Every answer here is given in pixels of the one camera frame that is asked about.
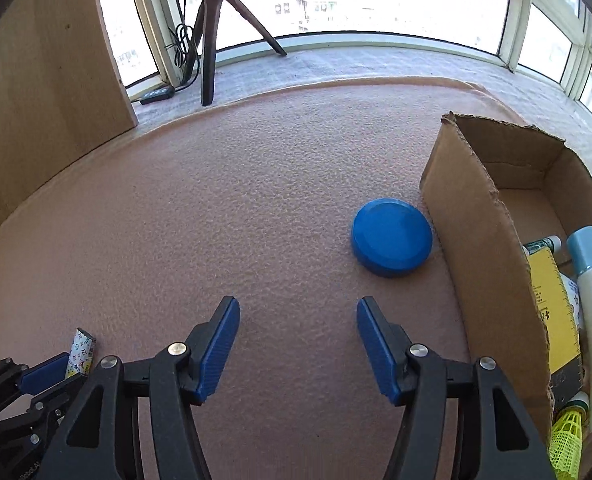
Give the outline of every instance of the wooden board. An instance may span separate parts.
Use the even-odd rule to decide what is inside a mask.
[[[108,45],[99,0],[14,0],[0,19],[0,224],[137,124]]]

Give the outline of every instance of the tripod leg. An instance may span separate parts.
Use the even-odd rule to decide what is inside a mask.
[[[204,28],[202,44],[201,104],[209,106],[214,100],[216,72],[216,35],[220,20],[222,0],[202,0],[204,3]]]
[[[242,3],[240,0],[226,1],[228,1],[244,19],[253,25],[253,28],[255,28],[255,30],[257,30],[262,35],[262,37],[265,38],[265,41],[271,45],[272,49],[274,49],[277,54],[280,54],[281,56],[287,56],[287,52],[285,52],[285,50],[279,45],[278,41],[276,41],[269,31],[263,27],[263,24],[259,22],[258,18],[252,14],[251,10],[245,7],[244,3]]]
[[[198,50],[199,44],[201,44],[202,39],[202,27],[204,27],[205,22],[205,0],[201,1],[200,7],[198,7],[198,13],[196,14],[196,21],[193,24],[193,33],[191,35],[191,41],[196,45],[196,51]],[[187,68],[186,71],[190,71],[193,69],[193,66],[196,63],[196,57],[193,53],[193,50],[189,49],[189,56],[187,57]]]

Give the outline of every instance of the blue round container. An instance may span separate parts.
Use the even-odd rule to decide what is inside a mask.
[[[351,229],[358,261],[378,276],[393,278],[421,265],[431,251],[431,227],[407,202],[379,198],[365,204]]]

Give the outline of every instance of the blue gripper pad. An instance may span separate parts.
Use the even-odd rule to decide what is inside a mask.
[[[211,320],[204,327],[204,348],[199,362],[199,383],[196,387],[196,398],[204,402],[208,396],[215,393],[222,370],[229,357],[229,351],[236,339],[240,324],[240,305],[236,298],[226,296],[218,305]]]
[[[69,361],[69,354],[62,352],[51,359],[40,363],[22,373],[18,389],[23,394],[38,395],[48,390],[55,384],[64,381],[66,364]]]
[[[410,343],[407,335],[403,330],[393,330],[394,326],[387,322],[374,298],[369,296],[358,302],[356,321],[380,393],[394,406],[400,406],[402,391],[396,375],[407,363],[405,350]]]

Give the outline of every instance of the silver bolt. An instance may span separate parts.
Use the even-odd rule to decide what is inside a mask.
[[[416,357],[425,357],[429,353],[427,347],[420,344],[412,345],[409,352]]]
[[[102,368],[113,368],[116,364],[118,364],[118,358],[115,355],[107,355],[100,361]]]
[[[485,370],[493,370],[496,368],[496,361],[494,361],[491,357],[481,357],[480,367],[484,368]]]
[[[171,355],[182,355],[187,351],[185,343],[171,343],[167,351]]]

